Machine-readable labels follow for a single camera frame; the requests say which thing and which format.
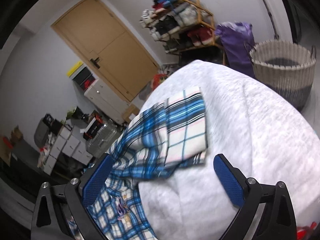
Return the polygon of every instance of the table covered with white cloth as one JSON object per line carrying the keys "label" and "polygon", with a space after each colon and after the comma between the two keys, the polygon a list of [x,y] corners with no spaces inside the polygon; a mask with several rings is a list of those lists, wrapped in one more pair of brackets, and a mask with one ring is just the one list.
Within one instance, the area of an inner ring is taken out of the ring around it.
{"label": "table covered with white cloth", "polygon": [[143,209],[157,238],[215,240],[227,229],[237,209],[214,172],[218,153],[259,183],[284,181],[297,226],[318,223],[320,140],[302,115],[262,83],[200,60],[171,75],[141,112],[193,86],[201,88],[206,108],[205,164],[176,170],[169,179],[139,183]]}

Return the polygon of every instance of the blue plaid fabric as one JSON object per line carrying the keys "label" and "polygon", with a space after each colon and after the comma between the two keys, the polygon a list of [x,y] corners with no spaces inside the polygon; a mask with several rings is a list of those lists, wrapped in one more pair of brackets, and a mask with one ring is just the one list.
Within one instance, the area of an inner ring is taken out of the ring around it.
{"label": "blue plaid fabric", "polygon": [[109,240],[155,239],[137,183],[169,177],[204,162],[205,106],[198,87],[155,104],[135,117],[108,154],[113,170],[88,212]]}

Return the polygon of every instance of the wooden door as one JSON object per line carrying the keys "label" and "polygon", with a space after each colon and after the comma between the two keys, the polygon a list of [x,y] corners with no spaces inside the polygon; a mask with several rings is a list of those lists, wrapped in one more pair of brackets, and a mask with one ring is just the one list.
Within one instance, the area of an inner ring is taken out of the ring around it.
{"label": "wooden door", "polygon": [[52,27],[111,89],[128,101],[157,72],[150,54],[100,0],[82,0]]}

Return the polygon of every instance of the door handle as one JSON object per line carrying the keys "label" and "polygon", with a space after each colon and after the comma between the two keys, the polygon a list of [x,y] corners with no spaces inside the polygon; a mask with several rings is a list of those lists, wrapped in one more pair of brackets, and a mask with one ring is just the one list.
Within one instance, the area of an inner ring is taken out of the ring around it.
{"label": "door handle", "polygon": [[99,57],[97,57],[96,59],[90,59],[90,61],[92,62],[92,64],[93,65],[95,65],[95,67],[97,68],[97,69],[99,69],[100,68],[100,66],[99,66],[99,64],[98,64],[98,61],[100,60],[100,58]]}

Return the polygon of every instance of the laundry basket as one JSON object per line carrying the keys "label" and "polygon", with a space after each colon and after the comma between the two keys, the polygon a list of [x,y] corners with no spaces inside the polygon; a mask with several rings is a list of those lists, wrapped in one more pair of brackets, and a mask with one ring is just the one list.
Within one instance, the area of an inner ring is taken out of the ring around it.
{"label": "laundry basket", "polygon": [[298,44],[270,40],[255,45],[249,57],[256,79],[302,110],[315,75],[316,47],[310,52]]}

